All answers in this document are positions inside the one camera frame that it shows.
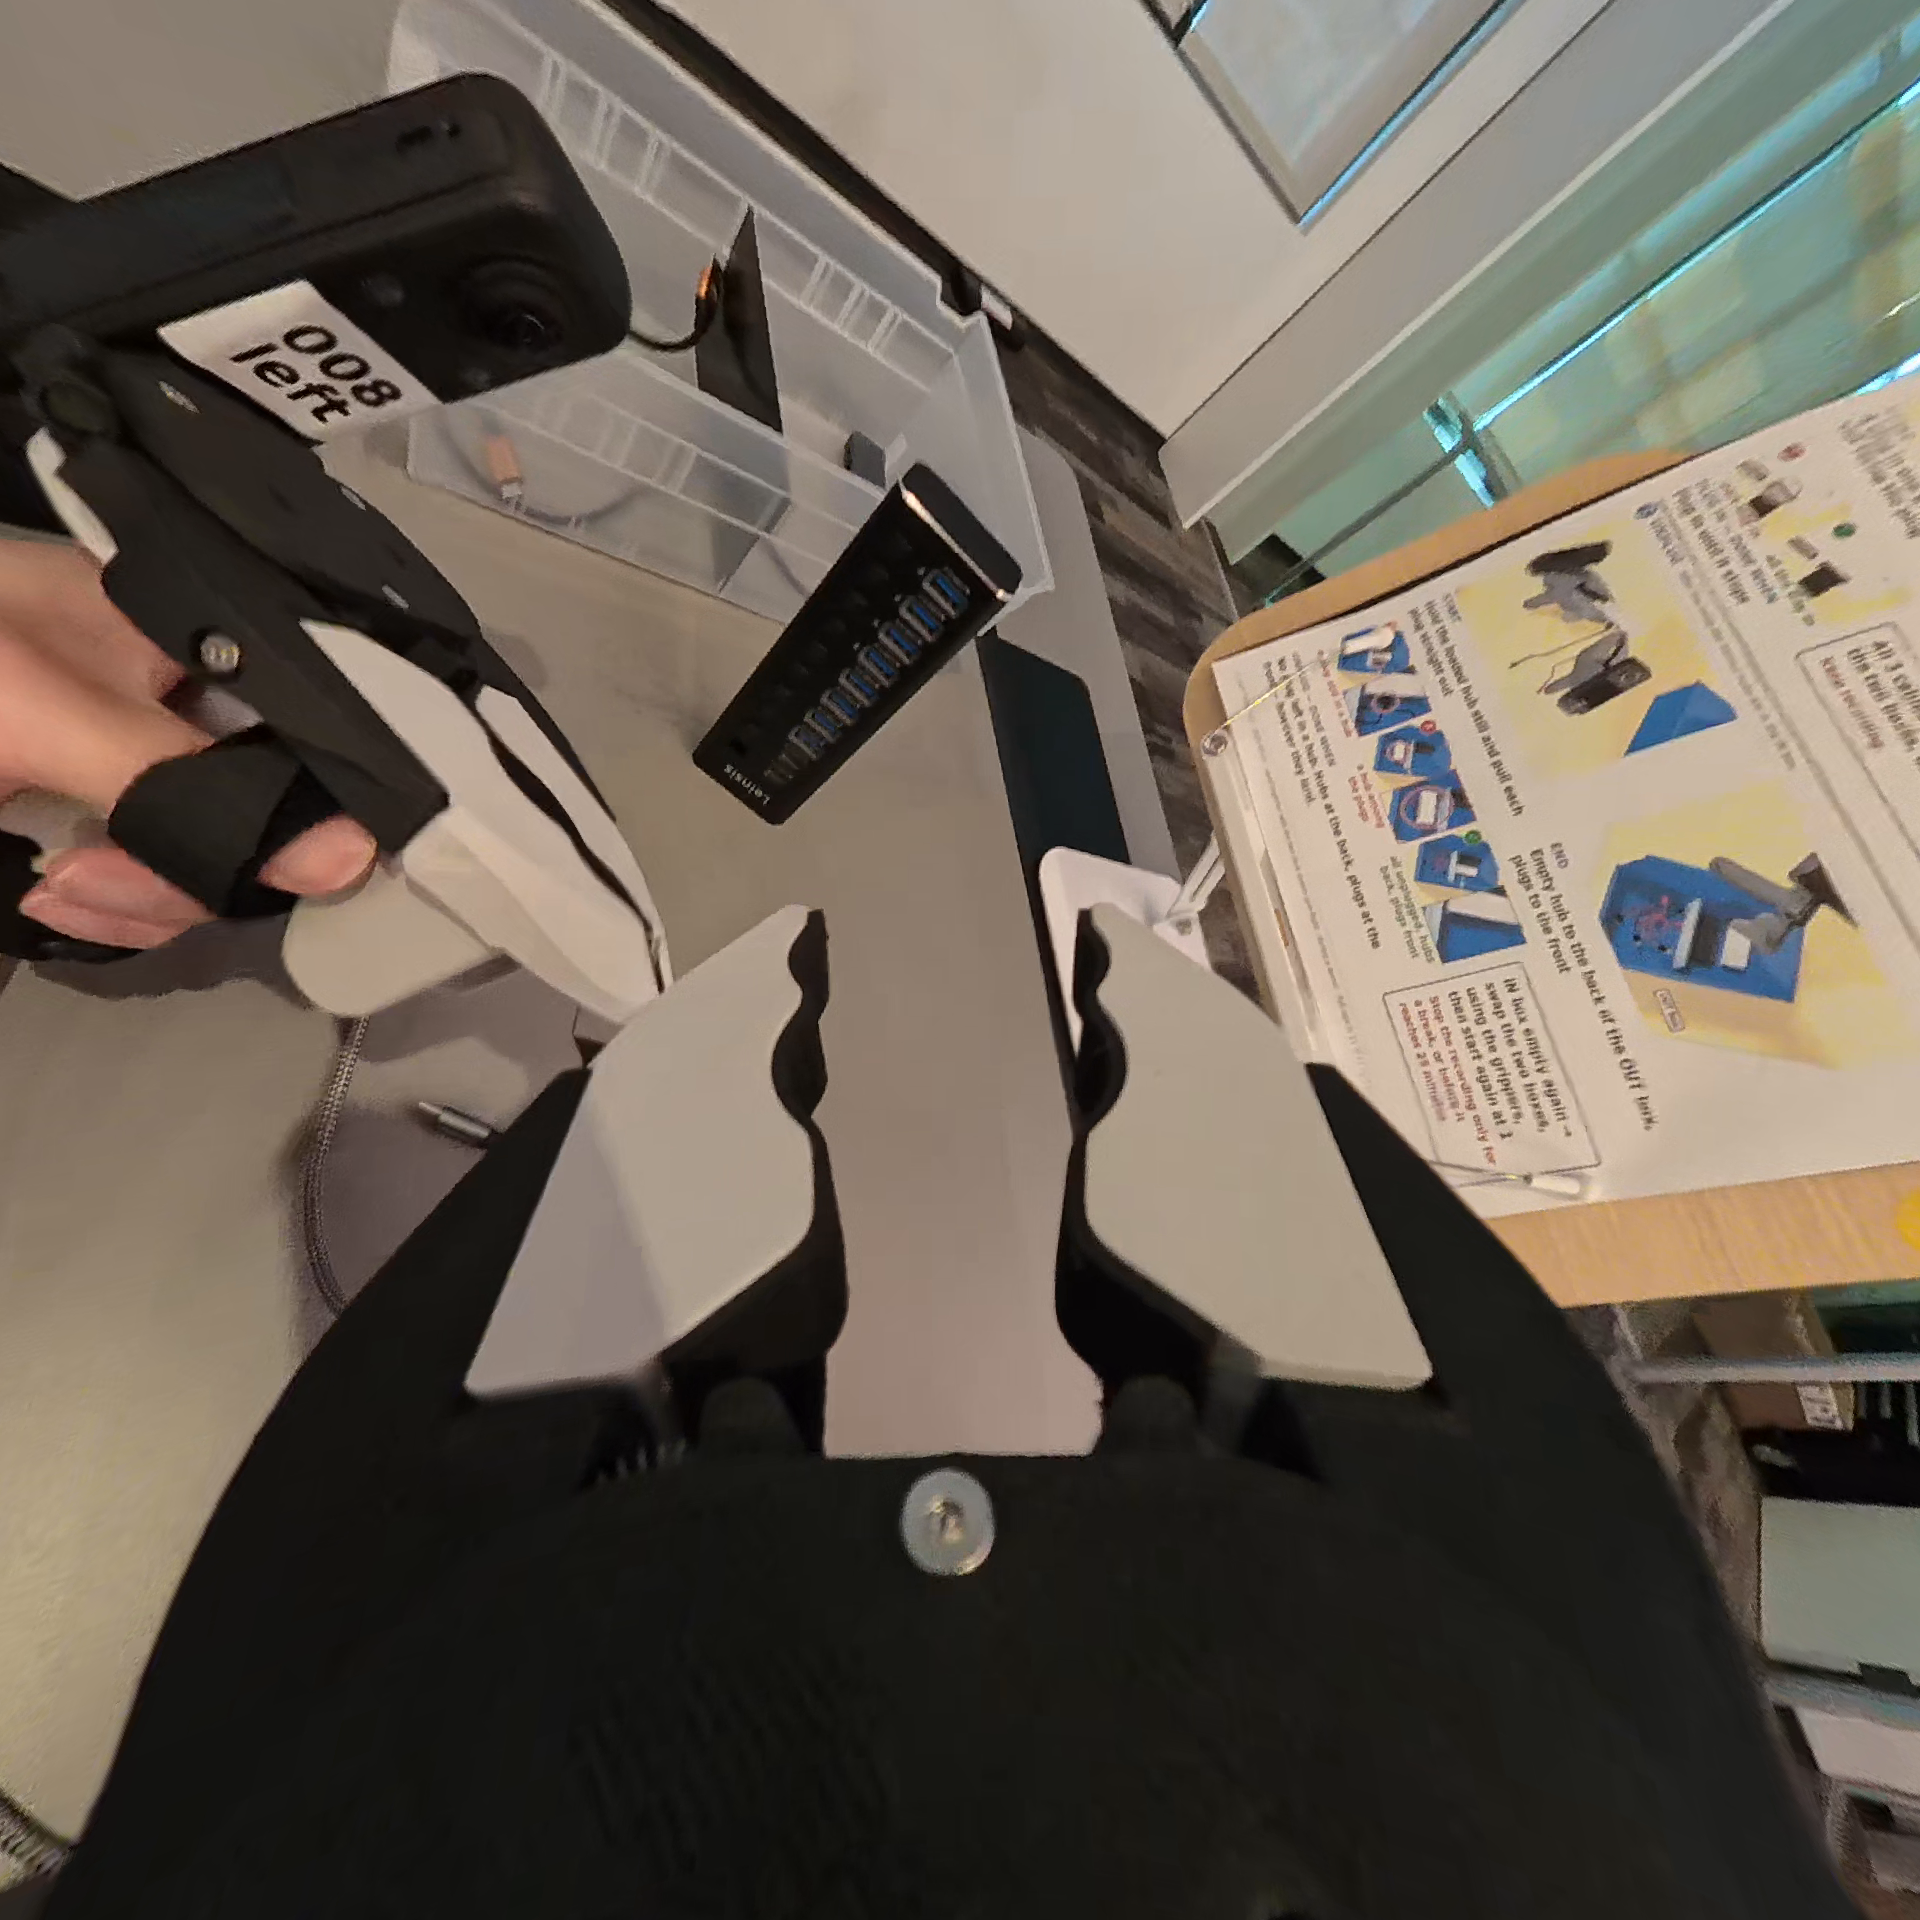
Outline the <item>white sign stand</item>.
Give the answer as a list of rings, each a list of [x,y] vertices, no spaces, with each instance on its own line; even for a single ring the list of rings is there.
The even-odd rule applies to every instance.
[[[1041,856],[1037,880],[1052,976],[1063,1004],[1069,1064],[1078,1060],[1084,1034],[1084,1020],[1075,1000],[1075,979],[1080,925],[1092,909],[1115,907],[1122,916],[1155,933],[1163,944],[1212,972],[1198,907],[1189,900],[1186,882],[1181,876],[1055,846]]]

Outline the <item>clear plastic bin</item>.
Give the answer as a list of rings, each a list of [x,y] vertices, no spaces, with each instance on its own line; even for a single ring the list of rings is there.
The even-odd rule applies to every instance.
[[[621,246],[636,333],[685,331],[757,208],[782,435],[710,396],[693,352],[627,343],[417,420],[411,481],[789,621],[885,494],[843,469],[861,430],[886,488],[930,466],[1012,554],[1012,611],[1052,591],[992,324],[925,261],[606,4],[400,4],[391,89],[466,73],[556,132]]]

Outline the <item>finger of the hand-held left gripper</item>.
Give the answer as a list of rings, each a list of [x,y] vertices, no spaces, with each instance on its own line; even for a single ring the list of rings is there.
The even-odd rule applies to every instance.
[[[662,996],[642,914],[517,786],[487,737],[419,749],[447,806],[357,891],[293,913],[283,963],[300,996],[366,1019],[517,968],[615,1027]]]
[[[437,815],[448,806],[448,790],[422,760],[420,744],[445,742],[458,733],[481,733],[505,775],[564,828],[592,874],[636,909],[650,935],[658,972],[670,971],[657,903],[623,828],[592,783],[543,726],[544,711],[531,695],[494,685],[461,693],[425,666],[351,629],[309,622],[304,631],[445,793],[445,806]],[[422,828],[406,834],[398,852],[382,859],[400,854]]]

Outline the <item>printed instruction sheet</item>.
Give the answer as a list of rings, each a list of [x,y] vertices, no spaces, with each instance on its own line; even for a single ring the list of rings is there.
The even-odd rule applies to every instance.
[[[1917,1163],[1917,372],[1212,665],[1288,1020],[1489,1220]]]

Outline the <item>glass partition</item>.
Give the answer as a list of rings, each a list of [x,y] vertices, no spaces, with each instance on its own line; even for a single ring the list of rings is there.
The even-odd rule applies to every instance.
[[[1917,367],[1917,4],[1607,4],[1163,452],[1328,570]]]

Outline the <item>wooden backing board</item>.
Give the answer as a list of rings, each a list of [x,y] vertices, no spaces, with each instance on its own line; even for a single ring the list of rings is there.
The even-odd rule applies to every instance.
[[[1680,460],[1673,450],[1639,450],[1581,462],[1492,509],[1241,616],[1203,655],[1182,705],[1189,753],[1260,1007],[1302,1054],[1313,1052],[1311,1010],[1297,979],[1297,943],[1284,925],[1248,806],[1230,799],[1225,757],[1205,749],[1205,740],[1229,723],[1216,668],[1384,602],[1420,578],[1649,483]],[[1492,1231],[1559,1307],[1585,1309],[1914,1280],[1917,1220],[1919,1165],[1907,1163],[1624,1202],[1560,1200],[1544,1212],[1497,1218]]]

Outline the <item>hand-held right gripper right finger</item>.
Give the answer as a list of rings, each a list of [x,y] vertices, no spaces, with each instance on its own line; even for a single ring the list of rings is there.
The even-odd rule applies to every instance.
[[[1055,1313],[1102,1416],[1163,1380],[1232,1442],[1270,1387],[1427,1391],[1429,1347],[1284,1032],[1108,903],[1077,921],[1069,1003]]]

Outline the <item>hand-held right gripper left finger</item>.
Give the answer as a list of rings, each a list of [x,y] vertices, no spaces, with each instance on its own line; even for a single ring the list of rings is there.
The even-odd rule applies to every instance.
[[[831,991],[826,916],[793,904],[602,1046],[469,1365],[473,1403],[609,1388],[690,1440],[715,1394],[759,1383],[825,1452],[851,1314],[818,1120]]]

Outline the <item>black usb hub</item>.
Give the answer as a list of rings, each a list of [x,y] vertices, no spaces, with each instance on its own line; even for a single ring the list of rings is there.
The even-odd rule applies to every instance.
[[[693,751],[693,767],[781,827],[1008,611],[1012,552],[912,462]]]

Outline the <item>stacked storage boxes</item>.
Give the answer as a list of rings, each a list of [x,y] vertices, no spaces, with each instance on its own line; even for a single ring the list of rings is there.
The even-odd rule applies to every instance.
[[[1919,1908],[1917,1280],[1596,1310],[1865,1917]]]

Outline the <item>window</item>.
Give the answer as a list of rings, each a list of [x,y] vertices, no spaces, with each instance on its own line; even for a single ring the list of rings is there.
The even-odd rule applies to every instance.
[[[1782,4],[1138,4],[1297,229],[1375,222],[1517,167],[1536,207],[1722,67]]]

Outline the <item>person's left hand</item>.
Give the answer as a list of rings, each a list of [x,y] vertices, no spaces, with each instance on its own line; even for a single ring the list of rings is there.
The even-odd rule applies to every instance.
[[[92,556],[3,540],[4,825],[108,820],[154,767],[214,747],[176,706],[181,671],[111,601]],[[211,923],[189,893],[104,839],[47,856],[22,916],[92,946],[152,950]]]

